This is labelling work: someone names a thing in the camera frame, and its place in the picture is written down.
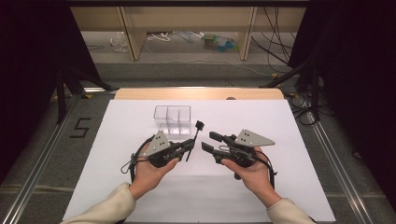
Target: white paper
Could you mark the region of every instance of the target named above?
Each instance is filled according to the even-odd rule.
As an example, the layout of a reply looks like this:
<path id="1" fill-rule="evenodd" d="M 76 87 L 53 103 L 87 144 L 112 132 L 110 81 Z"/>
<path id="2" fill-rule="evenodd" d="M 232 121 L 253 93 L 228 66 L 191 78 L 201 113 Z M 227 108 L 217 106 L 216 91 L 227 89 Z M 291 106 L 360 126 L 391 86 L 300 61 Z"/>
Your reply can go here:
<path id="1" fill-rule="evenodd" d="M 243 182 L 233 179 L 231 171 L 216 164 L 213 156 L 201 148 L 202 142 L 215 148 L 220 145 L 209 138 L 209 132 L 238 135 L 242 129 L 276 142 L 262 149 L 278 172 L 276 191 L 282 197 L 291 198 L 318 222 L 335 221 L 285 100 L 111 101 L 64 218 L 81 214 L 101 202 L 121 182 L 131 181 L 130 175 L 122 174 L 120 168 L 158 131 L 153 118 L 156 105 L 191 107 L 191 135 L 168 136 L 171 141 L 192 138 L 196 120 L 202 121 L 205 127 L 198 134 L 190 160 L 185 162 L 185 155 L 160 186 L 139 199 L 127 221 L 269 221 L 264 206 Z"/>

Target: clear plastic box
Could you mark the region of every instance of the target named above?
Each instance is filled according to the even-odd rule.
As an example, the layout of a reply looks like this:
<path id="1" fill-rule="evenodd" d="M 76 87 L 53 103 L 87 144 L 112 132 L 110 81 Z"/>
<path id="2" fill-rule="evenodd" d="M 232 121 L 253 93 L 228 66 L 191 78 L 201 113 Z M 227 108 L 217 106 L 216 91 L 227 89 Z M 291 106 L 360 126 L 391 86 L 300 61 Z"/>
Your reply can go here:
<path id="1" fill-rule="evenodd" d="M 191 133 L 191 107 L 189 105 L 157 105 L 154 119 L 165 134 Z"/>

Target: sleeve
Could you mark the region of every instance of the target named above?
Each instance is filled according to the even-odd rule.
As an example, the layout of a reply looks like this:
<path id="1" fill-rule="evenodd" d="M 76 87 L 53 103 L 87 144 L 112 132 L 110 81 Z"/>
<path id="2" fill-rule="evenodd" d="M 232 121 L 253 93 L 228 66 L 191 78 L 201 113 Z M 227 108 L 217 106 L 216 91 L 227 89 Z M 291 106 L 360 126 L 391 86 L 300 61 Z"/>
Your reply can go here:
<path id="1" fill-rule="evenodd" d="M 111 223 L 124 220 L 134 211 L 136 200 L 129 191 L 129 184 L 122 183 L 107 198 L 79 216 L 71 217 L 61 224 L 69 223 Z"/>
<path id="2" fill-rule="evenodd" d="M 303 210 L 301 210 L 292 200 L 282 199 L 271 207 L 267 208 L 268 217 L 275 224 L 305 224 L 315 223 Z"/>

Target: hand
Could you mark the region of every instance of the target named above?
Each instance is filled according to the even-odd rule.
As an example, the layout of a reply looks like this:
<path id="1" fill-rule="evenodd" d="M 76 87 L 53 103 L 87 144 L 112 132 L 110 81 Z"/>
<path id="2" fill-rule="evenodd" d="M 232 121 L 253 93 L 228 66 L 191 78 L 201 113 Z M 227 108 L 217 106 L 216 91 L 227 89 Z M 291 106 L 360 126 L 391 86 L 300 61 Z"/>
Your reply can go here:
<path id="1" fill-rule="evenodd" d="M 142 152 L 148 148 L 149 144 L 146 144 Z M 175 158 L 169 161 L 164 167 L 157 168 L 153 166 L 146 158 L 139 157 L 138 163 L 135 168 L 134 182 L 129 187 L 134 199 L 138 200 L 144 194 L 152 189 L 155 189 L 163 177 L 171 171 L 177 165 L 179 159 Z"/>
<path id="2" fill-rule="evenodd" d="M 254 147 L 254 150 L 262 152 L 260 147 Z M 256 153 L 256 156 L 264 161 L 268 161 L 261 153 Z M 252 191 L 266 207 L 270 207 L 281 200 L 281 197 L 271 186 L 268 167 L 263 163 L 256 161 L 247 168 L 241 167 L 235 162 L 226 159 L 222 160 L 221 163 L 241 176 L 247 189 Z"/>

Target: metal rail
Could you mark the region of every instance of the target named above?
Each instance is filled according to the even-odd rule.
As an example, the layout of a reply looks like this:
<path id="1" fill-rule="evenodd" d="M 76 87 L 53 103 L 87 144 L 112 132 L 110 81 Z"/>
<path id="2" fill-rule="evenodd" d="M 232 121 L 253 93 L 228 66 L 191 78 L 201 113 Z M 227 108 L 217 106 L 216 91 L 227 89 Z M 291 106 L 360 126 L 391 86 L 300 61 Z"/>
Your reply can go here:
<path id="1" fill-rule="evenodd" d="M 311 121 L 314 121 L 315 118 L 311 113 L 307 113 L 307 116 Z M 327 156 L 327 159 L 330 162 L 332 169 L 334 170 L 335 176 L 340 182 L 341 188 L 343 189 L 343 192 L 345 193 L 346 198 L 348 199 L 349 204 L 353 212 L 355 213 L 357 220 L 360 224 L 374 223 L 367 210 L 366 204 L 364 203 L 357 189 L 352 183 L 352 180 L 347 174 L 343 163 L 341 163 L 340 159 L 338 158 L 338 155 L 334 150 L 334 147 L 332 146 L 332 143 L 326 132 L 324 131 L 320 121 L 316 122 L 313 127 L 318 137 L 318 140 Z"/>
<path id="2" fill-rule="evenodd" d="M 70 99 L 67 108 L 67 113 L 64 116 L 64 119 L 60 124 L 56 125 L 54 131 L 52 132 L 51 137 L 49 138 L 49 141 L 47 142 L 46 146 L 43 149 L 43 152 L 41 153 L 40 157 L 35 163 L 35 167 L 33 168 L 32 172 L 29 174 L 28 178 L 23 184 L 14 203 L 8 209 L 6 218 L 3 220 L 3 224 L 18 223 L 24 208 L 26 207 L 30 197 L 33 194 L 33 191 L 35 190 L 35 186 L 37 185 L 40 176 L 43 174 L 43 171 L 50 160 L 53 150 L 58 145 L 58 142 L 64 131 L 64 127 L 66 126 L 68 119 L 72 114 L 80 97 L 81 97 L 80 95 L 73 95 L 72 98 Z"/>

